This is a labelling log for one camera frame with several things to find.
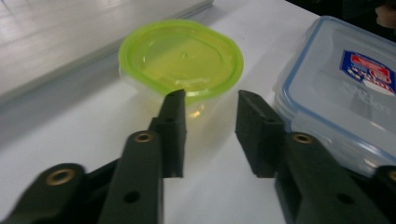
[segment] table surface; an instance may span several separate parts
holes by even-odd
[[[216,0],[191,17],[233,39],[245,68],[206,114],[188,119],[185,177],[164,181],[164,223],[285,223],[274,180],[251,173],[233,133],[237,90],[273,104],[276,79],[317,18],[283,0]],[[109,54],[0,106],[0,219],[42,171],[63,162],[93,171],[147,129],[159,105],[146,106],[118,67]]]

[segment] yellow-green lid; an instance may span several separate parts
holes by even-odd
[[[165,95],[184,89],[187,103],[230,89],[243,57],[228,37],[200,23],[157,21],[128,35],[119,52],[122,72]]]

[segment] plastic food container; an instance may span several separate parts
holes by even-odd
[[[240,78],[243,57],[228,37],[200,23],[157,21],[122,42],[120,75],[160,105],[165,94],[184,89],[188,117],[197,118]]]
[[[346,168],[396,164],[396,45],[332,17],[310,30],[276,87],[291,131],[314,135]]]

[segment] container label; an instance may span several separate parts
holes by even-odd
[[[395,95],[395,72],[372,58],[344,50],[340,69],[371,89],[387,95]]]

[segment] rectangular food container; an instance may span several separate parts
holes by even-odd
[[[341,165],[371,175],[396,164],[396,45],[332,17],[308,33],[276,85],[289,131],[310,133]]]

